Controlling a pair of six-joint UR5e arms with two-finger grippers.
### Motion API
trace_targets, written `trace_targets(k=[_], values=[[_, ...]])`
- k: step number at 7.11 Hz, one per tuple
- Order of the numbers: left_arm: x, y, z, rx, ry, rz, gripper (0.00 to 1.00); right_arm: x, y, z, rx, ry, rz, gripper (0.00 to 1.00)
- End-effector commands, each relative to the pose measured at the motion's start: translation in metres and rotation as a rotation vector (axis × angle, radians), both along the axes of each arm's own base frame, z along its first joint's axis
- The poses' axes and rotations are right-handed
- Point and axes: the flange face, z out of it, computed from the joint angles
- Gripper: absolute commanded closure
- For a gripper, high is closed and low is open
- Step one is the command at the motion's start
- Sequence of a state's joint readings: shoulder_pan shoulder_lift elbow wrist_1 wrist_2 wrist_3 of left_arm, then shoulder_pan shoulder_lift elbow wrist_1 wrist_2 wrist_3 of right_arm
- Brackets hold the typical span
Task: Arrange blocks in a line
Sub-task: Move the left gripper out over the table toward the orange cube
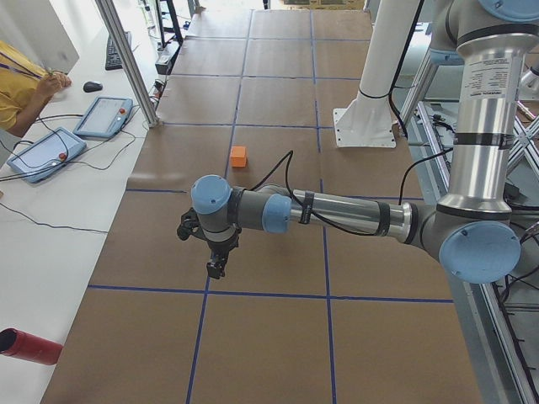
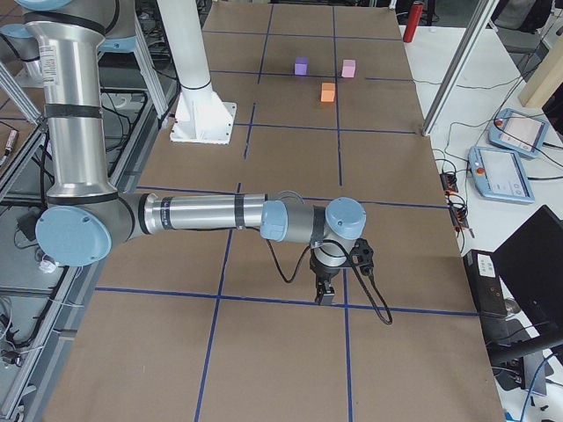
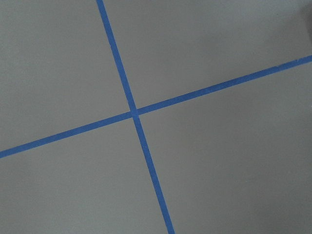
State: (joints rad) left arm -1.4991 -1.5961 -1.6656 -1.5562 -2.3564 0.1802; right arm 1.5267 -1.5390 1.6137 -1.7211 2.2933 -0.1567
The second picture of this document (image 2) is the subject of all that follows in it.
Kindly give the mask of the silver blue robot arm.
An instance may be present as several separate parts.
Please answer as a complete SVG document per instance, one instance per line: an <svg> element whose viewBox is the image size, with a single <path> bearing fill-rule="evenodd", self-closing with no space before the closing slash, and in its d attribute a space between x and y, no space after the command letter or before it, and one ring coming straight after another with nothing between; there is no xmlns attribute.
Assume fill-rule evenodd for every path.
<svg viewBox="0 0 563 422"><path fill-rule="evenodd" d="M25 28L39 46L44 116L55 182L35 236L66 266L88 266L117 245L162 230L253 229L268 242L301 243L316 276L316 302L332 301L332 278L343 268L360 282L373 276L362 238L364 208L338 198L324 207L289 191L161 198L125 194L107 176L98 52L108 35L135 23L121 1L24 1Z"/></svg>

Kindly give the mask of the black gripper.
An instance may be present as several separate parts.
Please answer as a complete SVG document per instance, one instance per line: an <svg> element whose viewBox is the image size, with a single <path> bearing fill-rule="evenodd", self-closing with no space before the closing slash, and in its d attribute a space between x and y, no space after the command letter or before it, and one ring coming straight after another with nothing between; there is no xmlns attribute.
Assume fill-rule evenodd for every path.
<svg viewBox="0 0 563 422"><path fill-rule="evenodd" d="M315 303L324 306L333 304L334 289L332 279L340 272L340 266L328 266L322 263L314 251L311 252L310 269L316 277Z"/></svg>

